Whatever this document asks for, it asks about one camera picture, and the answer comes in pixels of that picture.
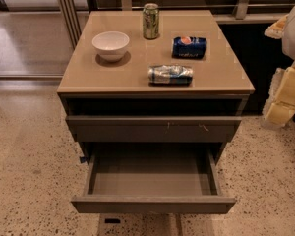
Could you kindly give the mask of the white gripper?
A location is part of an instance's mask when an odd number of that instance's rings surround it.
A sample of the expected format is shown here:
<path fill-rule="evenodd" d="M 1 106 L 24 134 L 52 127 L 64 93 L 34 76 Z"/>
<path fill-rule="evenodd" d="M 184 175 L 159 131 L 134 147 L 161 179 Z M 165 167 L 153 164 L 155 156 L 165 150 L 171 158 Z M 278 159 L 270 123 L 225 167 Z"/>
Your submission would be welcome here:
<path fill-rule="evenodd" d="M 277 68 L 262 111 L 265 128 L 282 128 L 295 115 L 295 62 L 287 69 Z"/>

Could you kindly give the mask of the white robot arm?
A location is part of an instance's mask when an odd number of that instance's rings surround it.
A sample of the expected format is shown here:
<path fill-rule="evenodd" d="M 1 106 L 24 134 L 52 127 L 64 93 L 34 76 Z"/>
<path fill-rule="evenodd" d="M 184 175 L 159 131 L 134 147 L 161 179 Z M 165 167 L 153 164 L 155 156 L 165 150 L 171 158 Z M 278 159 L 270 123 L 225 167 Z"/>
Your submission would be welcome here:
<path fill-rule="evenodd" d="M 284 127 L 295 115 L 295 6 L 265 30 L 265 36 L 282 41 L 282 52 L 293 60 L 286 69 L 277 68 L 270 83 L 262 114 L 263 125 Z"/>

